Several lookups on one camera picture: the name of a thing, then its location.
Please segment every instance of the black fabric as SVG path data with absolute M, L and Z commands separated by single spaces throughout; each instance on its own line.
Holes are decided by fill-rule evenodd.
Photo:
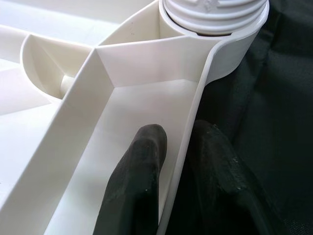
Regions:
M 205 87 L 196 119 L 228 137 L 290 234 L 313 235 L 312 0 L 270 0 L 267 23 L 239 67 Z M 196 174 L 186 159 L 168 235 L 204 234 Z

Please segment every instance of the white plastic part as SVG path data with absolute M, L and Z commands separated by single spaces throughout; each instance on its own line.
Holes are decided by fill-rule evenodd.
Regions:
M 243 29 L 263 12 L 267 0 L 164 0 L 178 25 L 204 35 L 225 35 Z
M 91 53 L 28 36 L 25 73 L 46 97 L 65 96 L 0 209 L 0 234 L 91 235 L 110 174 L 151 123 L 168 137 L 157 231 L 165 234 L 203 89 L 238 66 L 267 14 L 268 3 L 231 35 L 203 37 L 174 23 L 156 0 Z
M 75 77 L 90 51 L 88 46 L 29 35 L 22 46 L 21 65 L 38 91 L 58 103 L 72 84 L 67 78 Z

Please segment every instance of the white plastic cap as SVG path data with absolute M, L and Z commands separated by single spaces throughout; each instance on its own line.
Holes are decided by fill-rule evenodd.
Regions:
M 225 35 L 249 25 L 267 0 L 164 0 L 164 8 L 178 25 L 205 35 Z

